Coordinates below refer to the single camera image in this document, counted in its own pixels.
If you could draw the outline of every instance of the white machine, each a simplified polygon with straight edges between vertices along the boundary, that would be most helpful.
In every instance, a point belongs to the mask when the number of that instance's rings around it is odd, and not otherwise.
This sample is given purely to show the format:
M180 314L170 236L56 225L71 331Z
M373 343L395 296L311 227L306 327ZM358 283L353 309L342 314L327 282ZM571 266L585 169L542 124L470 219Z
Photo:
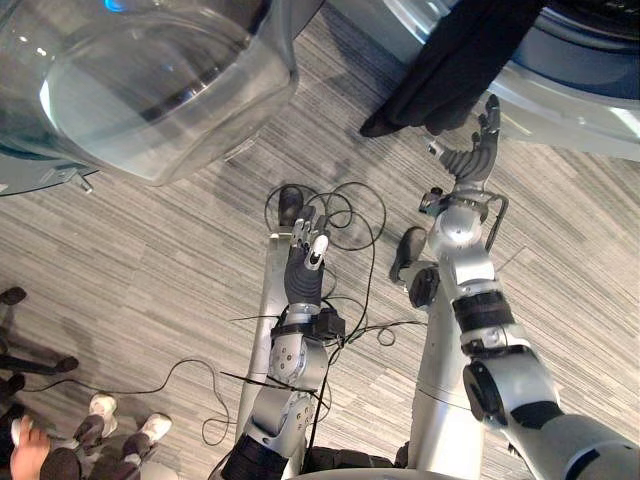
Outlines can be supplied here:
M456 184L447 195L440 189L425 195L421 211L435 218L433 227L428 235L416 227L405 233L390 273L429 313L406 468L296 476L305 471L306 427L333 358L325 344L344 338L344 324L321 310L327 218L314 225L313 208L304 206L292 228L271 236L261 315L275 318L259 323L237 442L210 478L472 480L480 476L485 425L504 433L537 479L640 478L637 445L589 417L561 411L549 371L514 321L489 258L508 205L485 190L500 130L495 96L480 124L472 151L429 145ZM485 243L482 224L494 200L502 207ZM427 242L437 263L417 261Z

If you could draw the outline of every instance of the robotic hand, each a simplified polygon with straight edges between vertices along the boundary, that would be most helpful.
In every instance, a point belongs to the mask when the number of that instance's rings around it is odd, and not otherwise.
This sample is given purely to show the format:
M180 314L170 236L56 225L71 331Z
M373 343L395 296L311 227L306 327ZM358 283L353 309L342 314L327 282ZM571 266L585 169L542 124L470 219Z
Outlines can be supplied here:
M432 190L421 206L436 218L428 242L462 331L462 350L471 359L463 372L471 411L504 433L538 479L640 478L637 445L589 417L562 412L549 371L502 294L490 244L481 243L483 200L496 196L484 191L499 135L495 96L486 110L472 151L429 146L456 185L447 196Z
M271 330L270 383L255 399L222 471L225 480L279 480L288 460L304 449L315 413L312 400L327 372L323 342L340 334L335 312L320 306L329 235L324 216L312 228L314 216L315 209L305 206L293 226L284 274L289 305ZM344 336L344 323L341 330Z

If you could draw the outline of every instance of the person's leg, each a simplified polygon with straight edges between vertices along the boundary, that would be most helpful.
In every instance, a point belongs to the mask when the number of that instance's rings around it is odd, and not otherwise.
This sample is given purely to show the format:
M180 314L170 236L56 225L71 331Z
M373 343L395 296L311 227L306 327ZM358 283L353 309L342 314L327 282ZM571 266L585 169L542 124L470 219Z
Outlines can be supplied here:
M116 401L109 395L97 394L89 402L89 414L73 435L60 448L49 454L40 470L40 480L79 480L82 465L76 452L85 453L96 446L99 440L108 437L118 426L114 416Z
M73 450L57 448L40 469L40 480L80 480L82 468Z
M140 465L151 448L164 437L173 422L166 415L154 413L142 428L131 435L122 447L122 462L115 468L111 480L140 480Z
M73 438L85 452L107 438L118 427L114 416L118 407L115 398L98 393L89 402L89 415L80 424Z

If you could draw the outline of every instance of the white sneaker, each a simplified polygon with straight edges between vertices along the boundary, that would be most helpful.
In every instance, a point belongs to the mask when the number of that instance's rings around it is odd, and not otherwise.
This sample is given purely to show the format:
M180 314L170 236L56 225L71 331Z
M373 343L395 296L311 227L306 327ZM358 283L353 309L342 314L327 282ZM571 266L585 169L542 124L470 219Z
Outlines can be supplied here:
M107 438L116 428L118 428L118 420L114 413L118 408L116 399L110 395L96 393L91 397L89 402L89 415L99 415L104 420L104 428L102 429L102 438Z
M173 421L171 421L169 417L162 413L154 413L147 418L146 422L144 422L144 425L140 429L140 433L144 433L149 437L151 445L155 445L162 437L169 433L172 425Z

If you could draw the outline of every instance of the chair leg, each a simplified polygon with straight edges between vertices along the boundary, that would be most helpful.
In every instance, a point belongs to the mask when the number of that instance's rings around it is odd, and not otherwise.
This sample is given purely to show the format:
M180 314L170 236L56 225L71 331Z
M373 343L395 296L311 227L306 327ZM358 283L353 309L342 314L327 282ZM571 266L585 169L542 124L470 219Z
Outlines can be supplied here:
M27 292L20 287L13 287L0 293L0 303L9 306L17 305L25 298L27 298Z
M11 355L0 355L0 370L11 370L13 372L36 373L39 375L56 375L66 373L78 368L79 362L75 357L66 357L56 365L50 367L42 363L22 360Z
M0 378L0 399L6 399L14 396L22 390L25 385L24 375L13 375L9 380Z

